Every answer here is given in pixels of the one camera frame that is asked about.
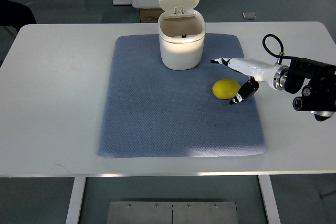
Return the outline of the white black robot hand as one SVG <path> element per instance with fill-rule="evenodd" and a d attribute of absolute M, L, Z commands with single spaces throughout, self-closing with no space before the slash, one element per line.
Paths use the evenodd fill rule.
<path fill-rule="evenodd" d="M 266 82 L 276 90 L 284 89 L 285 73 L 288 67 L 284 65 L 269 65 L 260 61 L 245 58 L 217 58 L 211 63 L 225 65 L 232 70 L 244 74 L 250 79 L 245 82 L 238 93 L 230 99 L 230 104 L 241 103 L 249 99 L 259 88 L 260 82 Z"/>

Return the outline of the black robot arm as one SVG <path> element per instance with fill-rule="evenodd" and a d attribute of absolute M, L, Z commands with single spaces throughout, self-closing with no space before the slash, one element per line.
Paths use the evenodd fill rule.
<path fill-rule="evenodd" d="M 323 122 L 335 114 L 335 65 L 306 58 L 278 56 L 276 65 L 289 59 L 289 66 L 282 66 L 273 77 L 278 90 L 301 95 L 294 98 L 296 111 L 309 111 L 317 121 Z"/>

